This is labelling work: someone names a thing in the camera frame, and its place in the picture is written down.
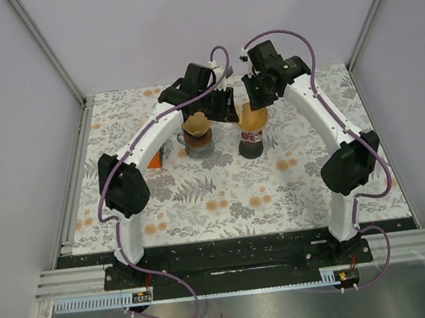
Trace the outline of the brown paper coffee filter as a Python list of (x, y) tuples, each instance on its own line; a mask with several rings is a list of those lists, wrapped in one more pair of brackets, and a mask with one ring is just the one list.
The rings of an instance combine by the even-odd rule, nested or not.
[(196, 112), (183, 123), (181, 128), (194, 137), (202, 137), (211, 129), (213, 121), (202, 112)]

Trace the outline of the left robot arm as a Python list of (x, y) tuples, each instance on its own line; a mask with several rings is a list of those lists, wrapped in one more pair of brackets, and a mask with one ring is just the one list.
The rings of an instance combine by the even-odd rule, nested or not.
[(115, 258), (122, 263), (120, 279), (138, 287), (146, 268), (138, 263), (144, 255), (140, 214), (150, 199), (145, 171), (166, 140), (197, 113), (208, 120), (236, 123), (233, 90), (227, 86), (232, 74), (227, 62), (210, 61), (203, 66), (188, 64), (184, 76), (162, 90), (146, 123), (114, 155), (98, 160), (100, 223), (114, 221)]

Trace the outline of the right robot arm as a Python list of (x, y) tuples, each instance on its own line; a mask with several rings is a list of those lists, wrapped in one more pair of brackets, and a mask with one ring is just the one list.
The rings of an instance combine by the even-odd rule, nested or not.
[(375, 131), (364, 132), (336, 107), (316, 83), (316, 63), (298, 56), (284, 58), (272, 41), (249, 42), (241, 53), (248, 65), (242, 81), (252, 111), (274, 104), (280, 98), (292, 103), (318, 133), (329, 153), (320, 171), (331, 193), (332, 208), (327, 243), (329, 260), (346, 263), (360, 241), (356, 195), (369, 181), (378, 156)]

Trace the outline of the dark grey red-rimmed cup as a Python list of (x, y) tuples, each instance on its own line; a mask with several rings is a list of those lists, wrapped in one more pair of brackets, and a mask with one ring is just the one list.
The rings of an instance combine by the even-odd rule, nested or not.
[(240, 139), (238, 151), (239, 154), (245, 159), (259, 158), (263, 153), (263, 142), (260, 141), (258, 143), (248, 143), (243, 142)]

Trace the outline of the orange coffee filter box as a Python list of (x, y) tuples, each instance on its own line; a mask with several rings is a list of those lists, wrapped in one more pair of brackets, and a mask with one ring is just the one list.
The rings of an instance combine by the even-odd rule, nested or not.
[(148, 169), (161, 169), (163, 167), (163, 158), (165, 152), (165, 145), (162, 145), (154, 157), (150, 160)]

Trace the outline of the clear plastic dripper cone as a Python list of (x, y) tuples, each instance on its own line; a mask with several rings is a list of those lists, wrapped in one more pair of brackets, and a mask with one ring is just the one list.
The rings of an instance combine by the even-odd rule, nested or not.
[(243, 142), (258, 143), (262, 140), (263, 130), (266, 122), (257, 122), (255, 124), (244, 123), (240, 125), (240, 137)]

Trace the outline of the grey glass carafe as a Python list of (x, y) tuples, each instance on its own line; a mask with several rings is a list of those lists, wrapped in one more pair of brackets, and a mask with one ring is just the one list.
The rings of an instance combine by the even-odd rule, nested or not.
[(176, 139), (185, 147), (185, 152), (191, 159), (205, 159), (214, 152), (212, 129), (202, 137), (194, 137), (186, 131), (179, 132)]

